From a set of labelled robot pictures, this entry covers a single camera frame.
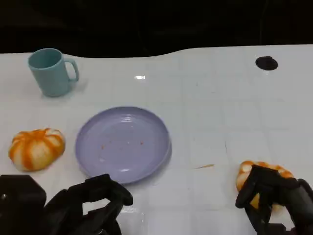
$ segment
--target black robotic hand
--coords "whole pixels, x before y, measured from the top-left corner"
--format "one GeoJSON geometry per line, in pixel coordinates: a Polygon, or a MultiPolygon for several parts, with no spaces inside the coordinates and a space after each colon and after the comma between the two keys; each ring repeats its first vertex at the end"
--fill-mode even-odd
{"type": "Polygon", "coordinates": [[[236,207],[245,209],[259,235],[313,235],[313,191],[302,179],[285,179],[277,170],[253,165],[238,194],[236,207]],[[250,204],[257,193],[259,209],[250,204]],[[268,223],[273,203],[287,208],[295,228],[286,231],[283,224],[268,223]]]}
{"type": "Polygon", "coordinates": [[[105,174],[45,201],[45,191],[29,175],[1,175],[1,235],[121,235],[116,217],[133,197],[105,174]],[[110,200],[105,207],[83,214],[83,203],[104,198],[110,200]]]}

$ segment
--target teal mug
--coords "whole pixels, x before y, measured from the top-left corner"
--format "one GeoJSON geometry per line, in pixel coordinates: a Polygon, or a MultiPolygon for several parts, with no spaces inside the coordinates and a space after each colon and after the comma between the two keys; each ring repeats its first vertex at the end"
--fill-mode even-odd
{"type": "Polygon", "coordinates": [[[32,53],[28,58],[28,66],[45,96],[57,97],[68,93],[71,83],[79,79],[76,62],[71,58],[64,58],[57,49],[45,48],[32,53]],[[69,78],[65,62],[73,65],[75,79],[69,78]]]}

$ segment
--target white table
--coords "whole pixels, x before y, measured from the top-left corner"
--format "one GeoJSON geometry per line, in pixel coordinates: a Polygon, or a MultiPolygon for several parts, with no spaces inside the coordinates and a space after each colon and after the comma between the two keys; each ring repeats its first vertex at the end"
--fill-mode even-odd
{"type": "MultiPolygon", "coordinates": [[[[81,80],[61,98],[41,95],[27,67],[29,54],[0,55],[0,174],[20,174],[7,157],[16,133],[61,130],[67,140],[63,156],[31,174],[50,200],[85,179],[73,149],[82,125],[104,109],[139,106],[164,120],[173,154],[157,175],[128,187],[134,205],[118,218],[123,234],[255,234],[234,206],[240,162],[281,164],[313,184],[312,55],[313,46],[275,46],[197,48],[150,58],[74,57],[81,80]],[[266,55],[278,69],[255,66],[266,55]],[[145,79],[135,79],[139,75],[145,79]],[[215,165],[194,169],[207,164],[215,165]]],[[[292,225],[285,211],[272,219],[292,225]]]]}

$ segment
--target lavender plate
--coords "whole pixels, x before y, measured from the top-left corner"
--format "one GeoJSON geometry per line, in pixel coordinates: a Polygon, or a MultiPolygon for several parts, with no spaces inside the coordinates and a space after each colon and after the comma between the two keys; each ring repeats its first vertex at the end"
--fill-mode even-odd
{"type": "Polygon", "coordinates": [[[90,177],[108,173],[121,184],[154,173],[172,154],[162,120],[136,107],[116,107],[93,116],[80,130],[76,158],[90,177]]]}

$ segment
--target black circular mark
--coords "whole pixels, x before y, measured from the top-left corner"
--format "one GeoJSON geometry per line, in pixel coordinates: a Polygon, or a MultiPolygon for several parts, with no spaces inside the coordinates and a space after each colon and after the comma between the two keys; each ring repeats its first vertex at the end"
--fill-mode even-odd
{"type": "Polygon", "coordinates": [[[256,59],[255,64],[262,70],[275,70],[278,67],[278,63],[271,56],[262,56],[256,59]]]}

